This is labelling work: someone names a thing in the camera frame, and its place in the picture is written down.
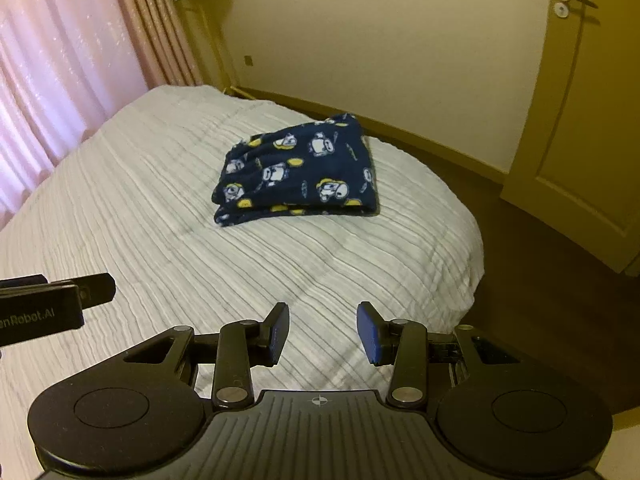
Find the bed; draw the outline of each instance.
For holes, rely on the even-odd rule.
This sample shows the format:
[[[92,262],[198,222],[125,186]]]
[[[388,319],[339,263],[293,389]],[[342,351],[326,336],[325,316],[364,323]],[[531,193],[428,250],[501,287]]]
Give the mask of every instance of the bed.
[[[310,119],[272,102],[211,87],[156,88],[68,156],[0,232],[0,278],[49,280],[110,272],[117,294],[85,312],[81,330],[17,344],[0,360],[3,478],[41,469],[26,417],[51,384],[156,333],[188,324],[217,332],[233,320],[290,307],[280,364],[254,368],[264,388],[378,388],[355,312],[370,301],[389,319],[450,332],[483,274],[471,213],[425,165],[369,138],[380,214],[272,218],[215,225],[211,191],[241,138]],[[196,389],[210,395],[212,367]]]

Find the door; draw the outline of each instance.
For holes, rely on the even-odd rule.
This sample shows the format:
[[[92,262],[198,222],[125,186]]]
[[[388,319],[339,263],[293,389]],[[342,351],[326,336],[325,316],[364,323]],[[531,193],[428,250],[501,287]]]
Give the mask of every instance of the door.
[[[640,253],[640,0],[550,0],[527,123],[501,197],[617,272]]]

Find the ribbed gray plate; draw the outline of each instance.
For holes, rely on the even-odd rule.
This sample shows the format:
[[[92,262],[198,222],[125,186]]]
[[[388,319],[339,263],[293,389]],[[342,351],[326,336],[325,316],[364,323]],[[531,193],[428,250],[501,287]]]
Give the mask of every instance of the ribbed gray plate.
[[[42,480],[62,480],[46,473]],[[216,415],[202,438],[139,480],[489,480],[453,456],[417,413],[373,391],[266,391],[243,412]],[[574,480],[594,480],[583,473]]]

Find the folded blanket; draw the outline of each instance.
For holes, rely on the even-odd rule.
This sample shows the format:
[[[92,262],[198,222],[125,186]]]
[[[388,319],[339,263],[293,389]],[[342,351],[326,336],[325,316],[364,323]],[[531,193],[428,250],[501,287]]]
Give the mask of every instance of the folded blanket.
[[[236,144],[211,197],[217,224],[378,209],[369,149],[351,114],[300,124]]]

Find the dark wooden floor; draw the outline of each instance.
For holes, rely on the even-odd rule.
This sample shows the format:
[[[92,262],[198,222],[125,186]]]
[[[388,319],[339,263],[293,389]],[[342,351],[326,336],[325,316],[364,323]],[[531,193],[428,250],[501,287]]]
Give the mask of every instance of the dark wooden floor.
[[[640,278],[616,274],[504,202],[499,185],[393,143],[427,164],[478,220],[486,273],[463,322],[590,387],[613,413],[640,405]]]

